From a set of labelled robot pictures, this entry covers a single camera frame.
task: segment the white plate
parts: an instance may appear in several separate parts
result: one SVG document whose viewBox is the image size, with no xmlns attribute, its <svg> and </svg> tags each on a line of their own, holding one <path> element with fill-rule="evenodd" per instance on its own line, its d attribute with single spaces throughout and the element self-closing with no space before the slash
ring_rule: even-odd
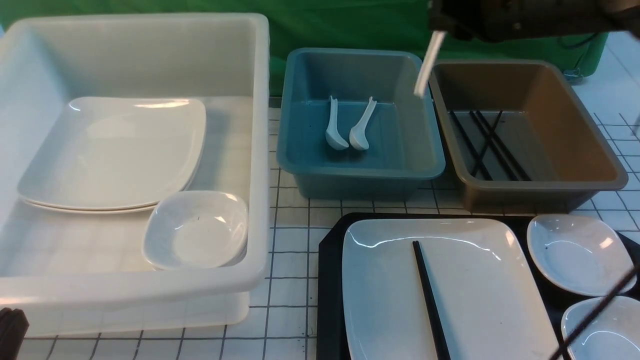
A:
<svg viewBox="0 0 640 360">
<path fill-rule="evenodd" d="M 558 343 L 511 229 L 488 219 L 384 219 L 356 222 L 345 234 L 342 298 L 353 360 L 436 359 L 414 240 L 451 359 L 548 359 Z"/>
<path fill-rule="evenodd" d="M 81 97 L 62 111 L 18 193 L 65 209 L 153 205 L 185 187 L 205 133 L 197 100 Z"/>
<path fill-rule="evenodd" d="M 562 317 L 564 338 L 599 303 L 589 299 L 568 308 Z M 619 296 L 569 346 L 573 360 L 640 359 L 640 302 Z"/>
<path fill-rule="evenodd" d="M 580 295 L 606 295 L 634 267 L 616 232 L 591 217 L 535 217 L 527 229 L 527 244 L 533 262 L 549 281 Z M 635 284 L 634 277 L 623 291 Z"/>
<path fill-rule="evenodd" d="M 129 213 L 138 213 L 140 211 L 148 211 L 153 210 L 156 205 L 142 206 L 140 208 L 127 208 L 127 209 L 116 209 L 116 210 L 78 210 L 78 209 L 65 209 L 65 208 L 54 208 L 53 206 L 44 206 L 40 204 L 36 204 L 35 202 L 25 201 L 30 206 L 35 206 L 36 208 L 46 209 L 51 211 L 57 211 L 59 213 L 69 213 L 69 214 L 85 214 L 85 215 L 112 215 L 112 214 L 129 214 Z"/>
<path fill-rule="evenodd" d="M 224 192 L 179 192 L 151 214 L 142 254 L 154 267 L 215 268 L 232 261 L 246 244 L 248 211 Z"/>
</svg>

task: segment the black tray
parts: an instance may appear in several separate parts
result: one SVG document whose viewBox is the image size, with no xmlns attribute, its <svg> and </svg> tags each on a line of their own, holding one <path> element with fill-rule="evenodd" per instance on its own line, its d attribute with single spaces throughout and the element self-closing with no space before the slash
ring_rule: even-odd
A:
<svg viewBox="0 0 640 360">
<path fill-rule="evenodd" d="M 344 234 L 351 224 L 360 220 L 379 218 L 490 218 L 498 220 L 515 233 L 520 247 L 529 262 L 533 278 L 538 285 L 542 301 L 547 309 L 551 325 L 556 332 L 558 342 L 562 342 L 560 321 L 564 311 L 571 305 L 588 299 L 562 290 L 553 285 L 538 271 L 529 254 L 527 246 L 527 226 L 533 217 L 493 217 L 472 215 L 411 215 L 381 213 L 351 213 L 342 217 L 324 237 L 319 246 L 318 259 L 318 309 L 317 309 L 317 360 L 350 360 L 344 327 L 344 309 L 342 307 L 342 243 Z M 618 233 L 627 248 L 631 260 L 640 260 L 640 245 Z M 640 300 L 640 284 L 636 284 L 625 296 Z"/>
</svg>

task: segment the brown plastic bin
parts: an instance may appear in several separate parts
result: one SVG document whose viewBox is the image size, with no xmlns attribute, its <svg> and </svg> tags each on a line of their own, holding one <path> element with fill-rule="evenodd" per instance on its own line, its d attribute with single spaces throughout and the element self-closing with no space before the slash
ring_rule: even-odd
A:
<svg viewBox="0 0 640 360">
<path fill-rule="evenodd" d="M 622 164 L 552 65 L 441 61 L 429 85 L 465 209 L 571 211 L 627 184 Z"/>
</svg>

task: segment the white plastic bin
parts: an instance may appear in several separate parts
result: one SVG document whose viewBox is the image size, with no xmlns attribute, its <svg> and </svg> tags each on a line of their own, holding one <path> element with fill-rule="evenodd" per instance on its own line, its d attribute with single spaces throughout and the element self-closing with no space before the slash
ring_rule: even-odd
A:
<svg viewBox="0 0 640 360">
<path fill-rule="evenodd" d="M 264 278 L 268 233 L 269 29 L 257 14 L 22 20 L 0 40 L 0 306 L 29 336 L 240 322 Z M 61 109 L 82 96 L 197 97 L 207 137 L 190 190 L 249 204 L 232 266 L 154 272 L 140 247 L 150 212 L 38 209 L 16 185 Z"/>
</svg>

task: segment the gray plastic bin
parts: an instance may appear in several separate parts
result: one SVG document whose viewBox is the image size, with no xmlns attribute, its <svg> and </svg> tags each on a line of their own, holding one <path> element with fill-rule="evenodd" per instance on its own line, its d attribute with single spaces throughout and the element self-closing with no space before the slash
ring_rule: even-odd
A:
<svg viewBox="0 0 640 360">
<path fill-rule="evenodd" d="M 429 85 L 465 209 L 571 211 L 627 184 L 622 164 L 552 65 L 441 61 Z"/>
<path fill-rule="evenodd" d="M 300 193 L 316 199 L 405 200 L 439 176 L 444 152 L 431 99 L 413 95 L 420 59 L 410 53 L 298 49 L 287 59 L 277 158 Z M 332 149 L 324 132 L 329 96 L 348 141 L 369 97 L 378 101 L 369 150 Z"/>
</svg>

